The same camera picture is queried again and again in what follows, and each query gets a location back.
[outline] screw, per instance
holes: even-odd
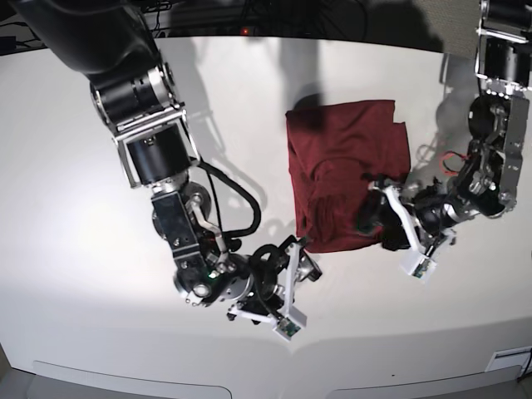
[[[201,197],[200,193],[192,194],[190,199],[193,200],[194,202],[196,202],[198,205],[202,205],[203,204],[203,198]]]
[[[499,200],[501,201],[510,201],[511,200],[511,194],[510,193],[500,193],[499,194]]]
[[[194,290],[194,293],[200,298],[206,298],[210,294],[210,288],[202,283],[196,284],[193,290]]]
[[[419,191],[421,189],[421,182],[420,181],[413,181],[411,182],[407,187],[405,187],[409,191]]]

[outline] white tabletop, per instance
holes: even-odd
[[[159,44],[203,156],[262,205],[243,253],[294,233],[284,114],[301,98],[397,101],[416,167],[436,135],[451,135],[449,146],[469,140],[469,62],[447,74],[440,54],[358,43]],[[265,326],[227,322],[224,304],[191,308],[178,296],[150,192],[128,188],[82,75],[49,51],[1,57],[0,119],[0,342],[15,368],[31,372],[39,361],[221,386],[234,399],[321,399],[338,388],[483,372],[493,351],[530,344],[530,135],[513,213],[460,225],[427,285],[399,269],[401,253],[379,246],[318,256],[322,279],[296,297],[308,329],[287,344]],[[245,226],[250,209],[218,187],[225,228]]]

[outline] red wire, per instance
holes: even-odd
[[[450,158],[452,158],[453,156],[459,156],[463,161],[466,161],[467,160],[467,155],[463,155],[463,154],[459,154],[457,152],[454,152],[454,151],[446,151],[443,153],[443,155],[441,156],[440,158],[440,169],[441,171],[443,172],[443,174],[445,176],[458,176],[458,173],[457,171],[455,170],[450,170],[445,162],[446,160],[449,160]]]

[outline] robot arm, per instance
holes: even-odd
[[[306,326],[293,306],[293,289],[321,276],[304,241],[289,237],[251,256],[235,253],[253,234],[261,213],[255,198],[202,161],[189,133],[166,64],[136,8],[122,1],[17,0],[12,5],[48,47],[91,83],[91,95],[109,128],[131,188],[152,190],[156,231],[168,242],[177,267],[175,287],[191,306],[233,301],[236,316],[269,323],[290,340]],[[223,232],[208,221],[209,192],[190,181],[199,167],[249,202],[247,229]]]
[[[366,231],[382,228],[385,247],[407,249],[402,267],[423,280],[434,271],[438,250],[453,243],[454,226],[477,214],[498,218],[516,206],[530,108],[524,93],[532,9],[525,0],[482,0],[480,8],[480,92],[470,108],[472,140],[464,166],[446,187],[435,180],[411,198],[401,184],[381,178],[370,185],[359,218]]]

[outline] dark red cloth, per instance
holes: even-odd
[[[310,252],[360,249],[379,241],[357,233],[367,196],[364,175],[403,180],[410,171],[404,123],[393,123],[394,101],[362,101],[289,111],[289,171],[297,236]]]

